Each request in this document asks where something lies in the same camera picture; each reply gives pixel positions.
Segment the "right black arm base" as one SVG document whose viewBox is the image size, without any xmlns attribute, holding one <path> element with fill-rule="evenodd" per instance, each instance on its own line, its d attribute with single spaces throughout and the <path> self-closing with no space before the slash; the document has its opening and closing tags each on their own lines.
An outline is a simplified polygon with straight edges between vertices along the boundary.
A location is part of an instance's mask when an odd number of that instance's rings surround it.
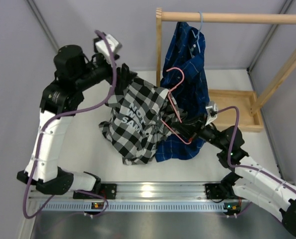
<svg viewBox="0 0 296 239">
<path fill-rule="evenodd" d="M 205 192 L 210 200 L 235 199 L 232 187 L 221 183 L 205 184 Z"/>
</svg>

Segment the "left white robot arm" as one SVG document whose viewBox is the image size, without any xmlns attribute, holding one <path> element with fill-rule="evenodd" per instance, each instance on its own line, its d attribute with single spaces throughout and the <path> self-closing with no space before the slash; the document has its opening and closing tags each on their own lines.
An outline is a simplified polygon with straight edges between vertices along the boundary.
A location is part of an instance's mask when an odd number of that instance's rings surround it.
<svg viewBox="0 0 296 239">
<path fill-rule="evenodd" d="M 84 91 L 106 80 L 111 88 L 107 98 L 118 87 L 121 72 L 136 74 L 126 64 L 118 69 L 119 43 L 97 42 L 95 54 L 87 59 L 78 45 L 66 45 L 58 50 L 53 61 L 55 79 L 43 90 L 39 106 L 39 129 L 31 159 L 17 173 L 17 180 L 31 185 L 45 195 L 63 195 L 69 191 L 84 191 L 91 199 L 101 194 L 101 179 L 88 172 L 68 172 L 58 166 L 59 154 L 66 131 L 84 100 Z"/>
</svg>

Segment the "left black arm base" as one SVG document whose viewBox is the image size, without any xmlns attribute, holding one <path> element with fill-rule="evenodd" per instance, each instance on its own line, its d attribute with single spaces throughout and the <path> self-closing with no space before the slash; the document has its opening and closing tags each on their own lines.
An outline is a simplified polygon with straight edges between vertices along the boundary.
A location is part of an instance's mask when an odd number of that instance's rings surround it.
<svg viewBox="0 0 296 239">
<path fill-rule="evenodd" d="M 116 198 L 116 193 L 117 193 L 117 184 L 114 183 L 102 183 L 100 177 L 86 172 L 86 174 L 89 174 L 93 176 L 96 179 L 96 183 L 94 188 L 90 191 L 92 194 L 97 194 L 99 196 L 104 197 L 105 199 L 112 199 L 114 200 Z M 84 194 L 84 193 L 79 193 L 79 192 L 74 192 L 73 193 L 73 199 L 95 199 L 94 196 Z"/>
</svg>

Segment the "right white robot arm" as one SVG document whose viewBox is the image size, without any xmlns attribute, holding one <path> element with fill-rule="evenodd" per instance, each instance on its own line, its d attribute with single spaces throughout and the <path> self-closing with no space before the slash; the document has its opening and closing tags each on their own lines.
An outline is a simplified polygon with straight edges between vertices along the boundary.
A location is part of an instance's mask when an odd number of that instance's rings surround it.
<svg viewBox="0 0 296 239">
<path fill-rule="evenodd" d="M 230 173 L 221 180 L 227 198 L 241 197 L 273 215 L 296 238 L 296 186 L 274 175 L 242 149 L 241 131 L 231 126 L 219 131 L 205 117 L 173 123 L 172 128 L 190 141 L 198 138 L 217 147 L 219 162 Z"/>
</svg>

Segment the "pink wire hanger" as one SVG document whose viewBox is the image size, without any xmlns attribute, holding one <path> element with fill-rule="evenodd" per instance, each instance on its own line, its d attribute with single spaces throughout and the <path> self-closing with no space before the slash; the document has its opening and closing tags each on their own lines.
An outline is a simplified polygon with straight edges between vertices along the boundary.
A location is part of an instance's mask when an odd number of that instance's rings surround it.
<svg viewBox="0 0 296 239">
<path fill-rule="evenodd" d="M 180 81 L 175 85 L 173 86 L 169 91 L 168 91 L 168 94 L 167 94 L 167 97 L 168 97 L 168 100 L 172 106 L 172 109 L 174 110 L 175 112 L 175 115 L 177 117 L 177 119 L 179 120 L 179 123 L 182 123 L 182 120 L 180 118 L 180 114 L 179 114 L 179 111 L 177 111 L 176 107 L 174 106 L 174 103 L 173 103 L 173 100 L 171 98 L 171 94 L 172 92 L 184 81 L 184 78 L 185 78 L 185 75 L 184 75 L 184 72 L 178 68 L 178 67 L 171 67 L 169 69 L 167 69 L 167 72 L 170 72 L 172 70 L 177 70 L 181 73 L 181 78 L 180 78 Z M 181 142 L 183 142 L 185 145 L 190 145 L 192 140 L 189 140 L 189 141 L 185 141 L 183 138 L 181 138 L 179 136 L 179 134 L 177 134 L 166 122 L 164 122 L 163 120 L 161 120 L 161 122 L 177 137 L 180 139 Z"/>
</svg>

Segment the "black white checkered shirt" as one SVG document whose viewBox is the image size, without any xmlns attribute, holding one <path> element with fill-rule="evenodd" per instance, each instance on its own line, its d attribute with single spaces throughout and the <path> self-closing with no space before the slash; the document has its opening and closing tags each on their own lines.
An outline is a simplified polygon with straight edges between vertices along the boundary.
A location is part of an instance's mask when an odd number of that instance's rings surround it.
<svg viewBox="0 0 296 239">
<path fill-rule="evenodd" d="M 172 133 L 168 125 L 178 119 L 167 97 L 168 89 L 135 77 L 128 87 L 110 97 L 111 118 L 99 124 L 104 138 L 122 156 L 124 165 L 144 165 L 152 161 L 157 145 Z M 171 95 L 174 106 L 181 110 Z"/>
</svg>

